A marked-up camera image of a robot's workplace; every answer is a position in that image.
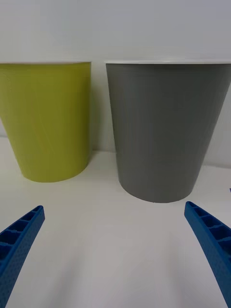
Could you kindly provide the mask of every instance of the white wall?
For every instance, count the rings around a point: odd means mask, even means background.
[[[114,150],[103,60],[231,58],[230,0],[0,1],[0,62],[93,60],[96,149]],[[231,90],[206,163],[231,167],[230,118]]]

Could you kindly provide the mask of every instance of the gray trash can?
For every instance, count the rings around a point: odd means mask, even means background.
[[[229,63],[106,63],[122,187],[151,202],[187,197],[231,80]]]

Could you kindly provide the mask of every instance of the blue plastic gripper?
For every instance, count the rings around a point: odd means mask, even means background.
[[[231,229],[192,202],[186,202],[184,215],[231,308]]]
[[[0,233],[0,308],[5,308],[43,221],[41,205]]]

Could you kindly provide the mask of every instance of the white table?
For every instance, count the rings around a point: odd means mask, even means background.
[[[95,152],[75,178],[35,183],[0,138],[0,230],[37,205],[46,216],[7,308],[227,307],[184,205],[230,226],[231,170],[203,167],[187,199],[153,204],[123,190],[115,160]]]

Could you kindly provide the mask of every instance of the lime green trash can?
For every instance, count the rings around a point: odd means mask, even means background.
[[[0,64],[0,117],[22,174],[71,178],[88,164],[90,62]]]

